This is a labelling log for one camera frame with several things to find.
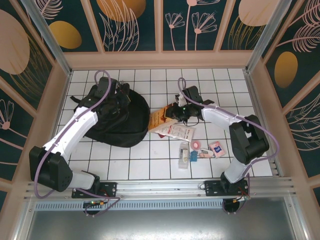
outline orange circle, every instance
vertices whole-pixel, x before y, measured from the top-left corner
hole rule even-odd
[[[289,51],[283,52],[276,60],[274,79],[280,88],[287,88],[295,79],[298,71],[297,57]]]
[[[96,2],[108,18],[117,22],[130,21],[130,9],[136,18],[139,18],[146,9],[146,0],[96,0]]]

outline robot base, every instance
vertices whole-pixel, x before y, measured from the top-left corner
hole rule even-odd
[[[204,182],[205,195],[207,197],[217,197],[217,196],[241,196],[243,190],[248,194],[248,182],[244,179],[230,184],[228,190],[226,191],[220,180],[209,180]]]
[[[117,183],[116,182],[101,182],[99,185],[99,192],[94,193],[91,190],[86,190],[89,193],[101,195],[103,198],[105,194],[108,195],[108,197],[115,197],[117,193]],[[92,199],[93,196],[90,196],[88,194],[83,193],[82,191],[73,191],[71,197],[73,199]]]

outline metal frame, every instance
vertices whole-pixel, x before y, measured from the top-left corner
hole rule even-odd
[[[117,181],[117,196],[121,197],[119,203],[134,203],[139,201],[161,202],[161,200],[168,200],[170,202],[184,200],[184,202],[204,202],[204,201],[218,201],[222,199],[221,196],[206,196],[204,190],[200,186],[206,180],[219,180],[219,178],[206,179],[172,179],[172,180],[120,180]],[[43,185],[38,186],[41,195],[47,193],[50,189]],[[14,235],[11,240],[25,240],[27,239],[29,228],[32,223],[33,215],[37,210],[37,204],[40,202],[34,196],[34,183],[29,182],[24,194],[25,203],[17,225],[15,226]],[[252,198],[271,198],[271,197],[285,197],[291,199],[295,196],[295,189],[290,177],[251,177],[250,178],[250,196]],[[64,192],[54,192],[48,198],[41,200],[41,203],[51,204],[54,206],[54,211],[64,211],[65,204],[72,205],[81,203],[83,199],[72,199],[72,189],[67,189]],[[290,219],[296,217],[294,221],[291,220],[292,226],[296,229],[299,223],[298,214],[291,214]],[[300,227],[294,232],[296,236],[302,236]]]
[[[207,180],[220,180],[219,178],[201,179],[168,179],[168,180],[119,180],[117,182],[118,197],[122,200],[181,200],[181,199],[233,199],[236,196],[206,196],[205,190],[200,186]],[[38,185],[40,195],[50,189]],[[252,198],[287,197],[295,194],[293,182],[290,177],[251,177],[250,192]],[[72,189],[63,192],[53,192],[46,201],[77,201],[71,198]],[[34,197],[34,183],[30,182],[24,195],[26,200],[36,201]]]
[[[43,39],[46,41],[47,45],[51,49],[51,52],[55,56],[58,63],[61,65],[63,71],[67,76],[71,74],[71,68],[67,62],[67,59],[64,56],[60,46],[56,42],[54,36],[52,35],[49,26],[45,19],[42,17],[39,12],[38,6],[36,5],[36,1],[33,0],[21,0],[25,10],[30,15],[32,21],[34,22],[36,28],[40,32]]]
[[[296,239],[311,240],[297,197],[292,195],[286,196],[284,197],[284,202]]]
[[[68,92],[68,89],[69,89],[69,84],[70,84],[71,79],[72,79],[72,75],[73,75],[73,72],[70,75],[68,75],[67,78],[66,78],[66,81],[65,81],[65,84],[64,84],[64,87],[63,87],[62,98],[61,98],[61,101],[60,101],[60,103],[58,105],[58,114],[57,114],[56,119],[55,119],[56,123],[58,123],[60,118],[61,118],[62,111],[63,111],[64,105],[65,105],[65,101],[66,101],[66,98],[67,98],[67,92]],[[53,128],[53,131],[52,131],[52,134],[51,134],[51,138],[53,138],[56,135],[57,129],[58,129],[58,125],[55,124],[54,128]]]
[[[244,75],[244,79],[246,81],[246,85],[249,90],[250,98],[252,100],[252,106],[253,106],[254,112],[257,115],[257,117],[259,118],[261,125],[268,129],[268,123],[265,118],[264,110],[263,110],[261,103],[258,99],[258,96],[256,94],[257,91],[256,91],[256,87],[254,85],[253,79],[252,79],[251,75],[248,73],[248,71],[245,69],[243,70],[243,75]],[[268,139],[268,142],[270,145],[270,148],[267,151],[267,154],[271,155],[272,153],[274,153],[276,151],[276,146],[275,146],[275,143],[273,142],[273,140],[268,135],[266,135],[266,138]],[[272,165],[276,166],[276,171],[272,172],[273,176],[283,176],[284,175],[277,157],[275,157],[274,159],[269,159],[269,163],[270,163],[270,166],[272,166]]]
[[[256,43],[252,55],[247,63],[246,69],[250,74],[257,65],[262,53],[268,46],[268,43],[272,39],[273,35],[277,31],[284,15],[290,7],[292,0],[280,0],[270,17],[268,24],[265,26],[258,42]]]

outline white tile floor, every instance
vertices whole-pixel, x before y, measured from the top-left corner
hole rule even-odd
[[[86,96],[95,84],[95,72],[73,72],[58,131],[69,121],[77,106],[69,96],[79,99]],[[235,114],[254,114],[242,69],[129,69],[108,72],[112,78],[128,82],[131,89],[142,94],[152,112],[174,101],[178,93],[177,79],[183,76],[187,87],[198,87],[203,100],[211,99]],[[197,121],[193,117],[189,122]],[[181,170],[178,169],[179,140],[148,133],[138,145],[120,148],[84,137],[72,152],[69,166],[97,174],[101,180],[219,178],[233,157],[230,135],[210,122],[200,121],[194,128],[193,139],[200,140],[203,148],[220,141],[226,155],[219,159],[198,159],[187,170]],[[252,177],[272,176],[267,160],[255,164],[249,173]]]

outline leaf pattern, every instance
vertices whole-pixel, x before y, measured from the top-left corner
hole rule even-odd
[[[197,5],[210,5],[218,2],[220,2],[220,0],[196,0]]]
[[[111,6],[105,0],[101,3],[109,16],[105,18],[100,13],[104,25],[103,45],[106,51],[135,51],[139,44],[139,26],[135,13],[128,9],[123,1],[123,10],[115,0],[110,0]]]
[[[53,20],[63,8],[62,0],[35,0],[44,19]]]
[[[310,103],[292,109],[287,121],[299,150],[320,148],[320,94]]]
[[[320,25],[305,25],[296,31],[292,46],[296,52],[311,52],[320,43]]]
[[[318,25],[320,22],[320,0],[308,0],[302,19],[308,26]]]

